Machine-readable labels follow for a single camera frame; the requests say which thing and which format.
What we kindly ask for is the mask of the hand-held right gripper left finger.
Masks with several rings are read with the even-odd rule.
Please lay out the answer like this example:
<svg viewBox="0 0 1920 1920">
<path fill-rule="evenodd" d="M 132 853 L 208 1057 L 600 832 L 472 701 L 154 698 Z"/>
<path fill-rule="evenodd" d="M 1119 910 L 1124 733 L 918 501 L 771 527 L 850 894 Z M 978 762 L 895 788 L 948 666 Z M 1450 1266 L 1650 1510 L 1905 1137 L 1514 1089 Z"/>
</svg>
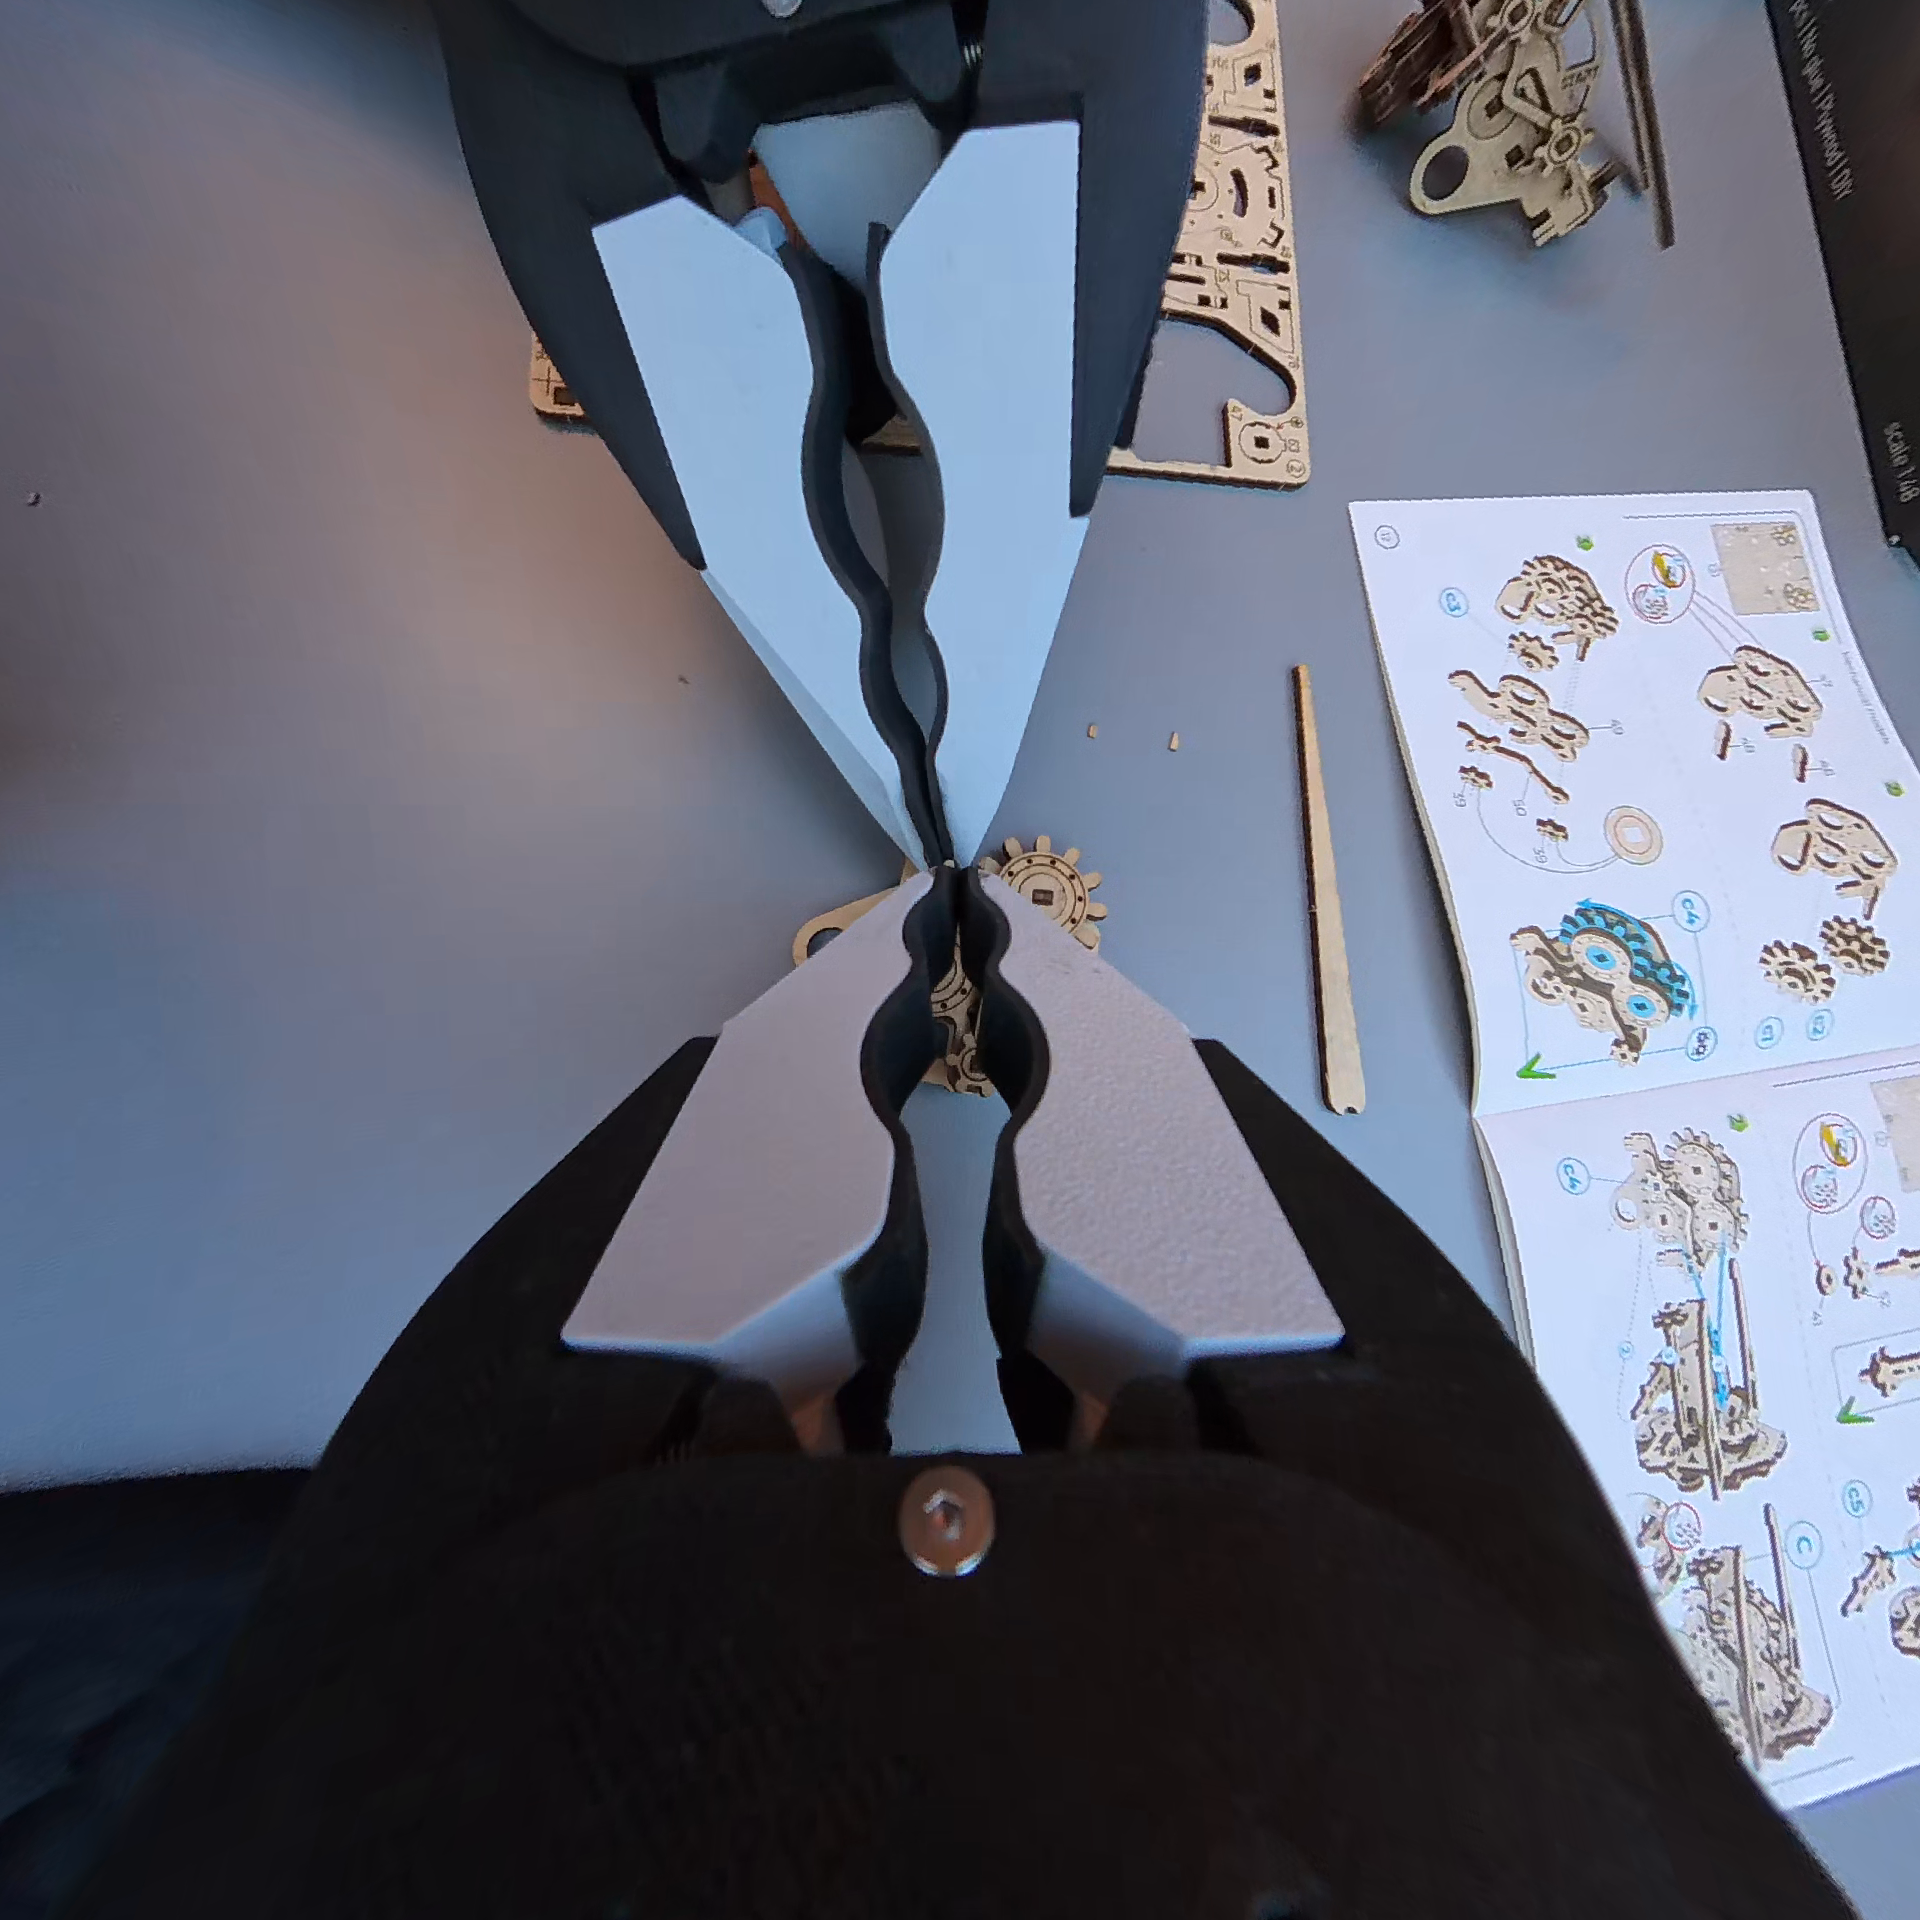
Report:
<svg viewBox="0 0 1920 1920">
<path fill-rule="evenodd" d="M 903 1106 L 944 1050 L 930 992 L 962 882 L 919 876 L 730 1020 L 564 1322 L 827 1400 L 888 1454 L 928 1236 Z"/>
</svg>

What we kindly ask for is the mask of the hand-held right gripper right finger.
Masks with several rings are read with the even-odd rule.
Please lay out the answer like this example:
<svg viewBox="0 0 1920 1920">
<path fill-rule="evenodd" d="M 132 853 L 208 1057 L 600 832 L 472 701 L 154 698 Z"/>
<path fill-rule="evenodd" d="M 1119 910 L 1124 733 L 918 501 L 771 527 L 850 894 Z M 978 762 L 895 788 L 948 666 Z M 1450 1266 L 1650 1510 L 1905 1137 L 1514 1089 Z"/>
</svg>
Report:
<svg viewBox="0 0 1920 1920">
<path fill-rule="evenodd" d="M 1344 1336 L 1280 1199 L 1177 1016 L 1014 886 L 967 876 L 977 1056 L 1010 1117 L 984 1232 L 999 1391 L 1023 1452 L 1081 1400 L 1203 1357 Z"/>
</svg>

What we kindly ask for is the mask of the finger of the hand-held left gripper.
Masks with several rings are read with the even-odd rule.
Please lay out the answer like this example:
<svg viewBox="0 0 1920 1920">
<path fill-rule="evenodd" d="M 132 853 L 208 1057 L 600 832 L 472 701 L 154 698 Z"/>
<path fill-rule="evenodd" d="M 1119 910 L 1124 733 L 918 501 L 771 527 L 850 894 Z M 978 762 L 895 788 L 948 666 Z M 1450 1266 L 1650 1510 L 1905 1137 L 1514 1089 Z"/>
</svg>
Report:
<svg viewBox="0 0 1920 1920">
<path fill-rule="evenodd" d="M 962 863 L 990 834 L 1088 532 L 1070 509 L 1080 136 L 1072 118 L 962 133 L 879 260 L 890 369 L 944 512 L 924 617 Z"/>
<path fill-rule="evenodd" d="M 848 512 L 833 274 L 769 207 L 724 224 L 664 198 L 592 239 L 708 588 L 873 818 L 903 853 L 942 861 L 891 594 Z"/>
</svg>

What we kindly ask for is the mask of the wooden gear assembly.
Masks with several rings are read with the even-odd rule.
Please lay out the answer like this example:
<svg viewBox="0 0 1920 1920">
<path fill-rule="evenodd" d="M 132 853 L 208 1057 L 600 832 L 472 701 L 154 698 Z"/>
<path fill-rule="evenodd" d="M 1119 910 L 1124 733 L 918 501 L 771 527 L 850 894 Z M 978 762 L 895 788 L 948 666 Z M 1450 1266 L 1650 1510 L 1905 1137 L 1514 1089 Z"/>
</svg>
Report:
<svg viewBox="0 0 1920 1920">
<path fill-rule="evenodd" d="M 1095 900 L 1100 873 L 1081 868 L 1080 848 L 1057 850 L 1048 834 L 1039 834 L 1035 846 L 1025 848 L 1010 837 L 996 854 L 980 854 L 977 866 L 980 873 L 999 876 L 1025 900 L 1058 922 L 1058 928 L 1066 928 L 1081 945 L 1100 945 L 1100 922 L 1106 918 L 1110 908 Z M 838 905 L 804 921 L 792 943 L 793 964 L 802 964 L 819 945 L 868 914 L 914 873 L 914 861 L 908 857 L 902 879 L 895 886 Z M 986 1096 L 992 1092 L 992 1078 L 980 1069 L 977 1056 L 978 989 L 958 949 L 930 1004 L 935 1016 L 944 1024 L 947 1053 L 927 1069 L 924 1078 L 952 1092 Z"/>
</svg>

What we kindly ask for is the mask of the punched wooden parts sheet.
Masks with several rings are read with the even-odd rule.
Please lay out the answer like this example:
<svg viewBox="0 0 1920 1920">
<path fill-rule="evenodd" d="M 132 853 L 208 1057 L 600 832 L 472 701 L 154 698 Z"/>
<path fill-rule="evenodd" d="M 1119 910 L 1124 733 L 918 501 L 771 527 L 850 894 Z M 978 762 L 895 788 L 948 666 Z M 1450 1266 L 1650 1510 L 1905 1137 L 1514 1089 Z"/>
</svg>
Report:
<svg viewBox="0 0 1920 1920">
<path fill-rule="evenodd" d="M 1227 330 L 1239 337 L 1248 354 L 1296 386 L 1300 375 L 1294 362 L 1298 341 L 1290 300 L 1290 207 L 1278 31 L 1271 5 L 1235 5 L 1233 8 L 1243 20 L 1243 34 L 1211 42 L 1207 50 L 1188 202 L 1161 285 L 1160 314 Z M 769 149 L 772 127 L 899 104 L 935 138 L 961 136 L 971 130 L 944 133 L 910 100 L 854 102 L 842 111 L 763 122 L 736 176 L 750 164 L 753 156 L 772 166 L 775 158 Z M 728 180 L 692 177 L 676 198 L 689 198 L 724 221 L 724 213 L 711 205 L 708 194 Z M 827 233 L 820 215 L 800 217 L 800 233 L 804 252 L 820 260 L 827 258 Z M 826 268 L 834 279 L 833 289 L 842 309 L 839 324 L 848 354 L 850 438 L 886 425 L 897 412 L 897 399 L 880 380 L 875 348 L 868 343 L 848 344 L 848 328 L 864 320 L 863 295 L 854 287 L 850 277 L 831 262 Z M 1136 383 L 1134 417 L 1144 377 L 1146 361 Z M 1134 417 L 1122 428 L 1112 452 L 1130 446 Z"/>
</svg>

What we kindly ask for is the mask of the tapered wooden stick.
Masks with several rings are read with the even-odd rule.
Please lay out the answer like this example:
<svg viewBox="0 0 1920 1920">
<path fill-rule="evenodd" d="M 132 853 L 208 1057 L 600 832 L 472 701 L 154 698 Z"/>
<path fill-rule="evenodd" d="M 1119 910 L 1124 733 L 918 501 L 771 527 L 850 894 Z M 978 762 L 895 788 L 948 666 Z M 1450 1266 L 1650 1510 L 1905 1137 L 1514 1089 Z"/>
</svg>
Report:
<svg viewBox="0 0 1920 1920">
<path fill-rule="evenodd" d="M 1359 1116 L 1366 1109 L 1366 1078 L 1353 1004 L 1353 973 L 1343 926 L 1338 857 L 1315 719 L 1313 677 L 1305 663 L 1291 666 L 1291 694 L 1300 772 L 1303 854 L 1322 1089 L 1331 1112 Z"/>
</svg>

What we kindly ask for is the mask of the partly built wooden model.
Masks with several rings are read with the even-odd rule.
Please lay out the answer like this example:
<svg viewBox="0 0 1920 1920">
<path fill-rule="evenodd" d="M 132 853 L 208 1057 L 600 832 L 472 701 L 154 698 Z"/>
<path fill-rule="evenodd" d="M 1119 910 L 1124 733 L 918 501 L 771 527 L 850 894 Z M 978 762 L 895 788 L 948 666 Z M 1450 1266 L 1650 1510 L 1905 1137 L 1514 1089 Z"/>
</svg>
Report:
<svg viewBox="0 0 1920 1920">
<path fill-rule="evenodd" d="M 1585 1 L 1425 1 L 1409 13 L 1359 82 L 1355 111 L 1382 130 L 1410 111 L 1454 102 L 1409 176 L 1425 215 L 1518 202 L 1537 246 L 1585 226 L 1610 184 L 1650 196 L 1656 241 L 1674 244 L 1664 138 L 1654 100 L 1642 1 L 1610 5 L 1634 159 L 1590 161 L 1591 108 L 1606 37 L 1571 52 Z"/>
</svg>

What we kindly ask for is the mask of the assembly instruction booklet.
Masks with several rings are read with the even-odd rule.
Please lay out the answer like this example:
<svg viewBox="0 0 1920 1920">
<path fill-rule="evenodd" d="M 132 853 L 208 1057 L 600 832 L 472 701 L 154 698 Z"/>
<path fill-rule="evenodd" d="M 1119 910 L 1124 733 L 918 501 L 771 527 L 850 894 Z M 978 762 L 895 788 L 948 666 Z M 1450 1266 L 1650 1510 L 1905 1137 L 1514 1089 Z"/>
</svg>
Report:
<svg viewBox="0 0 1920 1920">
<path fill-rule="evenodd" d="M 1918 798 L 1809 493 L 1359 501 L 1520 1336 L 1786 1808 L 1918 1743 Z"/>
</svg>

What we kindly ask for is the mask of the black model kit box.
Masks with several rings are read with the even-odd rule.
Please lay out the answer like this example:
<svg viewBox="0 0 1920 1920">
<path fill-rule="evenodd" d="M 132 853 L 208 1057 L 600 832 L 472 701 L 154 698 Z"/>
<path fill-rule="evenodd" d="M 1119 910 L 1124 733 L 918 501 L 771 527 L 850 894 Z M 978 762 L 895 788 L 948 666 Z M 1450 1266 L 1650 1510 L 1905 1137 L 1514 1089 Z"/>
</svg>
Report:
<svg viewBox="0 0 1920 1920">
<path fill-rule="evenodd" d="M 1886 538 L 1918 554 L 1918 5 L 1769 1 Z"/>
</svg>

